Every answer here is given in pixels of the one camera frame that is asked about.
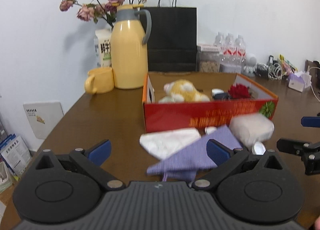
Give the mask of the middle water bottle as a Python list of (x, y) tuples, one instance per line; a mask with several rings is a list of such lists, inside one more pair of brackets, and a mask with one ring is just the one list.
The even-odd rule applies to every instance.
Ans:
[(224, 55), (228, 63), (231, 63), (233, 61), (234, 56), (236, 55), (235, 39), (234, 39), (234, 35), (231, 33), (228, 33), (225, 39)]

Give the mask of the left water bottle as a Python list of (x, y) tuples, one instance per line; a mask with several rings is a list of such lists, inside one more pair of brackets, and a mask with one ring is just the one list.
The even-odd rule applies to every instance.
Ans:
[(219, 49), (221, 55), (224, 55), (225, 38), (222, 32), (218, 32), (217, 36), (215, 37), (214, 46), (216, 46)]

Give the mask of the red artificial rose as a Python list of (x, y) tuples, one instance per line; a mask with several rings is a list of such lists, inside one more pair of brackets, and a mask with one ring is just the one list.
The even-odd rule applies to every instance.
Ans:
[(249, 99), (251, 97), (248, 87), (243, 84), (232, 85), (228, 94), (232, 99)]

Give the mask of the yellow white plush toy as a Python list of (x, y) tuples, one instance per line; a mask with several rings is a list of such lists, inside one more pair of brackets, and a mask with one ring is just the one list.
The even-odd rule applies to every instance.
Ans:
[(166, 96), (159, 103), (210, 102), (210, 98), (199, 92), (193, 83), (180, 79), (164, 85)]

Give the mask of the navy blue zip pouch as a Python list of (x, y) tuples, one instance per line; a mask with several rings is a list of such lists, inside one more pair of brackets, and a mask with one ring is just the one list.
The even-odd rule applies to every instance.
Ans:
[(224, 101), (224, 100), (230, 100), (231, 96), (228, 92), (219, 92), (219, 93), (213, 93), (213, 100), (215, 101)]

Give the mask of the black paper bag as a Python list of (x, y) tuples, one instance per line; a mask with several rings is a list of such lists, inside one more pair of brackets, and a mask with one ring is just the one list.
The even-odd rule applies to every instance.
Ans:
[(197, 8), (178, 7), (177, 0), (158, 0), (151, 14), (148, 67), (155, 72), (196, 70)]

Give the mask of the white robot figurine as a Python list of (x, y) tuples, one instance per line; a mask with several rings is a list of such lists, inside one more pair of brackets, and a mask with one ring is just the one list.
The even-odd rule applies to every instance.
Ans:
[(257, 68), (257, 59), (254, 54), (250, 53), (246, 56), (243, 74), (247, 77), (254, 77)]

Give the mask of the right water bottle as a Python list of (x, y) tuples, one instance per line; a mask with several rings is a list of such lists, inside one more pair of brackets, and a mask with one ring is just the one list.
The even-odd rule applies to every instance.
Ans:
[(238, 35), (236, 41), (236, 56), (238, 58), (239, 64), (244, 64), (246, 59), (246, 44), (242, 35)]

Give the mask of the white round lid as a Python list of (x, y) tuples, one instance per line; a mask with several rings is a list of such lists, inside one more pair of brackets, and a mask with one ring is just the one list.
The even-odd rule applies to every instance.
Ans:
[(263, 155), (266, 151), (266, 148), (263, 143), (255, 142), (255, 144), (252, 145), (251, 151), (253, 155)]

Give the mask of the purple cloth pouch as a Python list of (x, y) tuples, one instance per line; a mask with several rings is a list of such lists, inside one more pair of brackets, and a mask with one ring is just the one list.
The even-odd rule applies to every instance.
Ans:
[(207, 142), (211, 139), (216, 140), (231, 150), (241, 147), (241, 144), (232, 134), (229, 127), (224, 125), (217, 128), (211, 134), (202, 136), (199, 140), (196, 140), (170, 157), (150, 166), (146, 173), (148, 175), (161, 175), (163, 181), (167, 181), (167, 179), (177, 179), (186, 182), (194, 181), (199, 170), (217, 167), (207, 155)]

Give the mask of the colourful snack packets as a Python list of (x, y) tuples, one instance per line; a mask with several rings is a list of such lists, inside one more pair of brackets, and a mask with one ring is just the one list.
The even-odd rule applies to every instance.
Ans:
[(287, 60), (282, 54), (279, 55), (278, 60), (280, 61), (281, 67), (286, 76), (288, 76), (291, 73), (298, 72), (298, 69), (289, 60)]

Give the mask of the purple tissue box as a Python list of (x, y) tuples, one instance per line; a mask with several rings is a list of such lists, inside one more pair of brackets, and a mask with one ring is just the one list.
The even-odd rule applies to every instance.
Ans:
[(305, 89), (311, 87), (311, 75), (303, 71), (290, 73), (288, 87), (295, 91), (303, 92)]

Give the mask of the white tissue packet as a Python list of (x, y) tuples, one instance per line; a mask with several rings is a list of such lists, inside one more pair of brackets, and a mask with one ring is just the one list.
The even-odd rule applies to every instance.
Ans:
[(200, 138), (197, 129), (184, 128), (143, 134), (139, 143), (151, 156), (164, 160)]

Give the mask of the small white cup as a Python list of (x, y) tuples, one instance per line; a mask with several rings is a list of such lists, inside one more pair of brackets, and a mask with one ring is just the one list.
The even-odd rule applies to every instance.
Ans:
[(221, 89), (212, 89), (212, 96), (215, 96), (215, 95), (221, 94), (221, 93), (224, 93), (224, 91)]

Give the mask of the yellow thermos jug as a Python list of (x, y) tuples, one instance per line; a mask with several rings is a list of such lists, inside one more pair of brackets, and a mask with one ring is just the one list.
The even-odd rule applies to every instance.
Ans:
[(152, 29), (151, 14), (140, 5), (117, 7), (111, 34), (111, 62), (118, 89), (137, 89), (148, 73), (147, 43)]

